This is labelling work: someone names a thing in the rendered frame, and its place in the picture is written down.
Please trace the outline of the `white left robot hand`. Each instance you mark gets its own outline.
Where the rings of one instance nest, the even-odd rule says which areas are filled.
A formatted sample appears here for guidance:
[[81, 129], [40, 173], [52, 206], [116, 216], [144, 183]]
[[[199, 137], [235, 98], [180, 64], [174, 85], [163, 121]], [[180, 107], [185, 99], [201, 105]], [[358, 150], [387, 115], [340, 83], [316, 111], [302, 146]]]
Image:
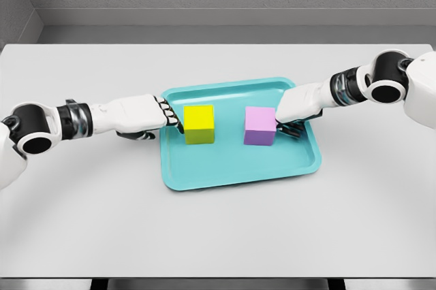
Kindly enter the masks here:
[[116, 134], [128, 140], [154, 140], [153, 133], [164, 127], [184, 127], [172, 106], [163, 97], [139, 95], [116, 100]]

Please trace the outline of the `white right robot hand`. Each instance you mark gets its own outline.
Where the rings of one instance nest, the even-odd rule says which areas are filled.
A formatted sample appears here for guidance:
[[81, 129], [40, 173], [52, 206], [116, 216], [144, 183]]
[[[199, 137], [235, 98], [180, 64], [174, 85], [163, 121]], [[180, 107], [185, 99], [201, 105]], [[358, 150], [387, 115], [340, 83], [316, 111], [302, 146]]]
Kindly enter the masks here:
[[286, 90], [277, 106], [275, 120], [277, 131], [299, 138], [305, 131], [305, 122], [321, 117], [319, 105], [320, 84], [312, 83]]

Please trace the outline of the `purple cube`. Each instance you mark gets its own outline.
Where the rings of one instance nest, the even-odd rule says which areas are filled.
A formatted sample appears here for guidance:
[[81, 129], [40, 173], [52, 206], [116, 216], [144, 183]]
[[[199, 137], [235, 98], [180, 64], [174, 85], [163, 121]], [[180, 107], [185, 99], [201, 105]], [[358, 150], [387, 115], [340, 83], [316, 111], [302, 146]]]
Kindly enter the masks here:
[[244, 144], [272, 146], [277, 130], [275, 109], [247, 106], [245, 108]]

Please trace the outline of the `yellow cube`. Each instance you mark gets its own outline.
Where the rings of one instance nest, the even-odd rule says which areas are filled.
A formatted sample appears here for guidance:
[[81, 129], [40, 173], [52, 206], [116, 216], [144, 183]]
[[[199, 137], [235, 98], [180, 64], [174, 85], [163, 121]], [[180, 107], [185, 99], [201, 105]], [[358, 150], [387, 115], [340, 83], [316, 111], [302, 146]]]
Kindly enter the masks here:
[[186, 144], [212, 144], [215, 141], [212, 105], [185, 106], [183, 113]]

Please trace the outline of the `teal tray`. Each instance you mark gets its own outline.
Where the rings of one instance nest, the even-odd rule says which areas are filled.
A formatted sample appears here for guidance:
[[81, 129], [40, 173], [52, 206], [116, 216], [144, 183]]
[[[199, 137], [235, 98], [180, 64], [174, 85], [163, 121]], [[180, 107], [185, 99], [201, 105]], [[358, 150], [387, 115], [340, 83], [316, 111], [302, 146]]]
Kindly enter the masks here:
[[300, 176], [316, 172], [322, 162], [309, 123], [299, 138], [278, 133], [271, 146], [243, 143], [245, 108], [277, 107], [287, 78], [262, 78], [171, 88], [163, 92], [178, 117], [185, 106], [212, 105], [215, 141], [187, 145], [174, 127], [160, 131], [161, 175], [175, 191]]

